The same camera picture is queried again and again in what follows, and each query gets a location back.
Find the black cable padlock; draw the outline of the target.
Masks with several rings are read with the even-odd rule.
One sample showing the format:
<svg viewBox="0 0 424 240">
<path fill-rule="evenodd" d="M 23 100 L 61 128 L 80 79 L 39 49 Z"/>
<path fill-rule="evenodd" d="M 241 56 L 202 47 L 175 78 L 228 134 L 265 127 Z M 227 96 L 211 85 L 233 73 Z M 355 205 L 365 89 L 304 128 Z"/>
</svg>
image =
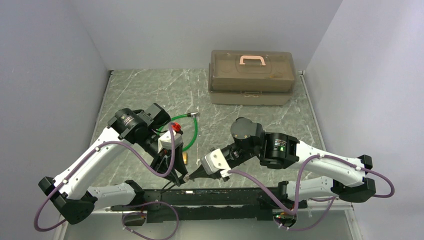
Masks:
<svg viewBox="0 0 424 240">
<path fill-rule="evenodd" d="M 166 183 L 161 189 L 161 192 L 166 192 L 171 190 L 173 187 L 177 186 L 175 183 L 169 181 L 168 183 Z"/>
</svg>

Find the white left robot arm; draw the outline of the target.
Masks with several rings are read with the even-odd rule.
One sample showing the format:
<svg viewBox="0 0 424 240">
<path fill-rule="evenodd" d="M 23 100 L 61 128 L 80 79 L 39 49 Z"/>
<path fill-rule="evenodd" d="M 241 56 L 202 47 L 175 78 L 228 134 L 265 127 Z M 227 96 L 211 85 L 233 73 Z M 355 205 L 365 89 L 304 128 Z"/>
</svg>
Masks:
<svg viewBox="0 0 424 240">
<path fill-rule="evenodd" d="M 38 185 L 71 225 L 106 207 L 120 205 L 137 210 L 145 202 L 145 191 L 135 181 L 105 187 L 94 187 L 93 182 L 123 151 L 134 153 L 138 145 L 152 157 L 151 163 L 141 160 L 149 172 L 180 186 L 188 175 L 182 135 L 181 126 L 156 103 L 146 110 L 120 109 L 82 156 L 57 176 L 44 177 Z"/>
</svg>

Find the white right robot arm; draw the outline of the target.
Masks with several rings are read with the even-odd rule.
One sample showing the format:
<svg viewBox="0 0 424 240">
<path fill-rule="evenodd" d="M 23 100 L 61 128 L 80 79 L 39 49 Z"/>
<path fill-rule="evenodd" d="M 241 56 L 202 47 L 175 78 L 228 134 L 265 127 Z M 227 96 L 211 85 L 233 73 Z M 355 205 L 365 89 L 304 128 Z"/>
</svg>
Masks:
<svg viewBox="0 0 424 240">
<path fill-rule="evenodd" d="M 296 137 L 279 132 L 266 132 L 263 126 L 248 118 L 237 118 L 230 127 L 233 143 L 211 150 L 200 159 L 200 166 L 189 175 L 198 178 L 228 179 L 230 170 L 244 162 L 258 158 L 268 169 L 297 169 L 320 176 L 313 179 L 282 181 L 275 194 L 276 203 L 289 207 L 295 200 L 319 197 L 338 197 L 351 203 L 364 203 L 376 194 L 376 184 L 368 178 L 373 167 L 372 158 L 332 155 L 312 147 Z"/>
</svg>

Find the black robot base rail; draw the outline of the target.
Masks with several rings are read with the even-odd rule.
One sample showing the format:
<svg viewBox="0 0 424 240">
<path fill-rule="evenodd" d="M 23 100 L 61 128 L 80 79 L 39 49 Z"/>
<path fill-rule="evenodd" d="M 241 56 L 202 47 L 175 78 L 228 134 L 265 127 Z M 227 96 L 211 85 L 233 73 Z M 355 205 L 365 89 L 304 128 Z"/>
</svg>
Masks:
<svg viewBox="0 0 424 240">
<path fill-rule="evenodd" d="M 271 221 L 281 208 L 259 187 L 146 189 L 141 200 L 113 212 L 143 211 L 148 223 L 255 219 Z"/>
</svg>

